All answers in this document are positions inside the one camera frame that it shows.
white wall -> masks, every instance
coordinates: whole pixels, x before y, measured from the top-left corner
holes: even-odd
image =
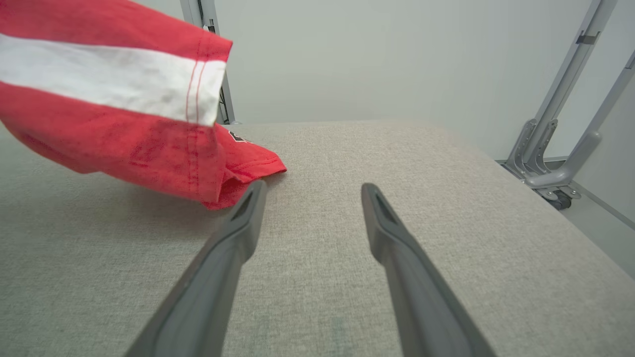
[[[573,179],[635,222],[635,77],[598,131],[602,141]]]
[[[160,11],[166,15],[183,20],[183,10],[179,0],[132,0],[135,3]]]
[[[635,49],[635,1],[618,0],[558,116],[545,157],[568,156]]]
[[[237,120],[411,118],[504,159],[591,0],[215,2]]]

stitching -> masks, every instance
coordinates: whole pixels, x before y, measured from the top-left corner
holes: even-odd
[[[192,74],[190,75],[190,82],[187,85],[187,94],[185,96],[185,121],[189,124],[190,118],[187,117],[187,108],[189,106],[190,99],[190,89],[192,88],[192,81],[194,80],[194,71],[196,70],[196,65],[198,64],[198,59],[194,62],[194,67],[192,68]],[[185,150],[187,151],[187,190],[188,193],[192,192],[192,160],[190,155],[190,130],[189,125],[187,125],[187,131],[185,132]]]
[[[201,75],[199,76],[199,82],[196,86],[196,141],[194,142],[194,152],[196,153],[196,196],[199,196],[200,181],[199,181],[199,160],[198,160],[198,134],[199,134],[199,105],[198,105],[198,93],[201,88],[201,81],[203,80],[203,72],[205,71],[205,65],[207,62],[203,62],[203,68],[201,69]]]

metal frame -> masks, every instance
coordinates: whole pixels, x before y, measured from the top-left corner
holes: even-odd
[[[579,35],[574,39],[536,118],[525,123],[516,145],[504,163],[510,172],[545,199],[557,200],[558,197],[553,193],[555,190],[562,191],[570,198],[581,197],[568,185],[598,146],[600,134],[596,130],[587,130],[568,159],[557,170],[548,169],[544,162],[544,153],[558,127],[556,117],[569,97],[616,3],[617,0],[593,0],[582,21]]]

gray metal bracket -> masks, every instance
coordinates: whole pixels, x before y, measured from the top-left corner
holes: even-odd
[[[523,162],[523,154],[525,153],[525,148],[527,148],[527,143],[537,123],[538,121],[536,119],[530,119],[525,123],[504,165],[519,179],[524,179],[527,175],[527,167],[525,167],[525,163]]]
[[[525,179],[525,184],[532,189],[542,189],[551,186],[566,186],[571,184],[573,176],[581,169],[584,161],[598,146],[602,136],[597,131],[586,133],[565,163],[559,169],[544,175],[532,176]]]
[[[554,135],[554,131],[558,127],[558,120],[553,119],[547,125],[547,128],[540,134],[540,141],[538,145],[534,147],[527,161],[527,166],[532,169],[537,174],[544,174],[551,172],[547,165],[545,165],[544,156],[545,150],[547,150],[547,145],[549,145],[549,141],[551,137]]]

gray upholstered cushion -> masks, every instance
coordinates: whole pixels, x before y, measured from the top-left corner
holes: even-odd
[[[226,356],[399,356],[359,188],[374,182],[501,356],[632,356],[635,283],[443,131],[232,126],[289,172],[243,267]],[[227,211],[57,166],[0,130],[0,354],[119,356]]]

